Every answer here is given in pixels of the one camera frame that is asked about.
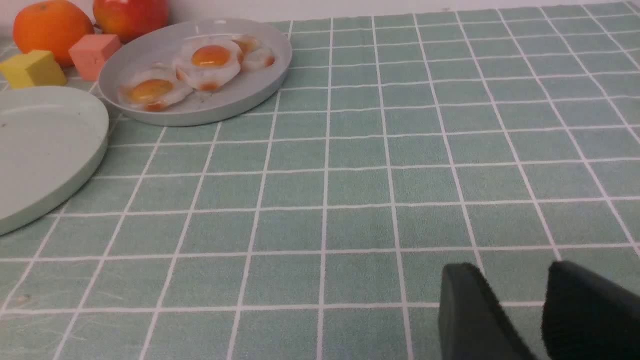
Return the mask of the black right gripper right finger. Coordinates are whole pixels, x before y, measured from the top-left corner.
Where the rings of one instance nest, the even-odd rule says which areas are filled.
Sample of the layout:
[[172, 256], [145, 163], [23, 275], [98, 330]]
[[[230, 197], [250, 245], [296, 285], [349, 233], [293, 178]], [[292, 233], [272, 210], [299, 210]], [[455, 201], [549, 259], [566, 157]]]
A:
[[570, 260], [548, 268], [542, 341], [551, 360], [637, 360], [640, 297]]

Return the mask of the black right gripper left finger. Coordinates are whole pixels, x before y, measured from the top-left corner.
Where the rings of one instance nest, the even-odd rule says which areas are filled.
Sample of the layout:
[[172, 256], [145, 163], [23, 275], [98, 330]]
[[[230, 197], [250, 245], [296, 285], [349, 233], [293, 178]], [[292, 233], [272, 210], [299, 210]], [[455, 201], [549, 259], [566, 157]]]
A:
[[476, 265], [442, 269], [438, 333], [444, 360], [535, 360]]

